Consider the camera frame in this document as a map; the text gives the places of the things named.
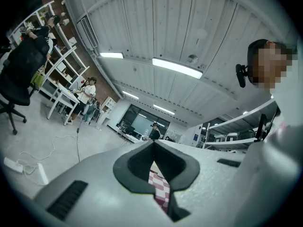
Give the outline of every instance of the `power strip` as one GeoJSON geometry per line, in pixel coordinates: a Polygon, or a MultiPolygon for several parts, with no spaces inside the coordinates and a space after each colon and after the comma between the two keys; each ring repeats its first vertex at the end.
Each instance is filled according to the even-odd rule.
{"type": "Polygon", "coordinates": [[[12,161],[11,159],[8,159],[7,157],[4,158],[4,165],[9,167],[10,169],[22,173],[23,172],[23,166],[15,161],[12,161]]]}
{"type": "Polygon", "coordinates": [[[45,171],[44,171],[44,168],[43,168],[43,165],[41,163],[38,163],[38,170],[40,172],[40,175],[41,175],[41,178],[43,180],[43,183],[44,185],[48,185],[49,184],[49,181],[48,181],[48,178],[45,174],[45,171]]]}

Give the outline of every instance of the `gray floor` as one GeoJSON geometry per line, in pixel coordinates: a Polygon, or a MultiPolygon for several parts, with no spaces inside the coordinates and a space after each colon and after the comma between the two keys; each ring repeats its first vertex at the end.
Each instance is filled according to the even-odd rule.
{"type": "MultiPolygon", "coordinates": [[[[18,131],[17,135],[12,134],[12,126],[8,115],[6,113],[0,114],[0,160],[1,164],[4,157],[14,161],[22,159],[30,165],[35,165],[39,162],[43,165],[48,180],[51,181],[78,163],[75,139],[71,137],[63,139],[55,138],[53,140],[55,151],[50,157],[41,161],[37,161],[27,154],[19,154],[22,151],[26,151],[36,158],[48,156],[53,150],[52,139],[55,136],[77,135],[76,129],[80,124],[80,118],[74,121],[73,125],[64,126],[62,115],[56,110],[53,112],[50,120],[48,120],[46,116],[50,108],[46,107],[47,102],[47,98],[42,96],[42,94],[35,93],[31,98],[30,106],[15,106],[18,111],[27,117],[27,123],[24,124],[20,117],[13,116],[18,131]]],[[[80,160],[88,157],[88,154],[94,155],[120,147],[123,142],[122,138],[118,137],[116,133],[106,126],[101,126],[101,130],[98,130],[82,123],[78,141],[80,160]]],[[[33,184],[24,174],[14,172],[7,167],[3,167],[3,169],[5,169],[12,186],[30,198],[33,198],[42,188],[42,186],[33,184]]],[[[34,171],[28,177],[36,183],[42,184],[39,171],[34,171]]]]}

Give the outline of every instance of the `white shirt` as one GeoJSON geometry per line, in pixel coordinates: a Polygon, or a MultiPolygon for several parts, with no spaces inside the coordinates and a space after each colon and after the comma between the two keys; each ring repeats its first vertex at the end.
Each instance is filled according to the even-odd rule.
{"type": "MultiPolygon", "coordinates": [[[[85,86],[84,88],[85,88],[85,93],[87,93],[87,94],[94,95],[94,93],[96,92],[95,85],[88,85],[88,86],[85,86]]],[[[77,93],[77,94],[78,94],[78,100],[84,104],[86,104],[87,101],[89,101],[89,99],[90,99],[90,97],[86,96],[83,92],[77,93]]]]}
{"type": "Polygon", "coordinates": [[[49,45],[48,53],[50,54],[52,52],[52,49],[53,49],[53,41],[52,41],[51,38],[48,38],[48,45],[49,45]]]}
{"type": "Polygon", "coordinates": [[[298,60],[287,67],[286,77],[282,77],[275,88],[270,90],[279,106],[287,125],[297,126],[303,123],[303,47],[299,38],[297,44],[298,60]]]}

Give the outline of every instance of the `chair base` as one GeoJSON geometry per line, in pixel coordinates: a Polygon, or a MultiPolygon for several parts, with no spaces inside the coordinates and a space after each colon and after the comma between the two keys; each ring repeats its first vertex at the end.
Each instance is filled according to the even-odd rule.
{"type": "Polygon", "coordinates": [[[9,115],[9,120],[11,122],[11,125],[13,126],[13,129],[14,129],[13,134],[16,135],[18,133],[18,131],[16,130],[12,114],[15,114],[15,115],[18,115],[18,116],[22,117],[23,118],[23,123],[27,122],[26,117],[23,114],[19,113],[16,109],[14,109],[15,105],[11,102],[9,102],[9,104],[6,104],[5,102],[0,100],[0,105],[3,106],[3,108],[0,109],[0,114],[1,113],[7,113],[9,115]]]}

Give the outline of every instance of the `ear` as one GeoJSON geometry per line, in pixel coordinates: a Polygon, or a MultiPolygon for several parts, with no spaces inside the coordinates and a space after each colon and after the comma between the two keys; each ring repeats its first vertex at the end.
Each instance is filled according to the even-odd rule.
{"type": "Polygon", "coordinates": [[[269,45],[269,46],[271,46],[271,45],[274,45],[275,43],[272,42],[272,41],[270,41],[270,40],[268,40],[268,41],[266,42],[266,44],[269,45]]]}

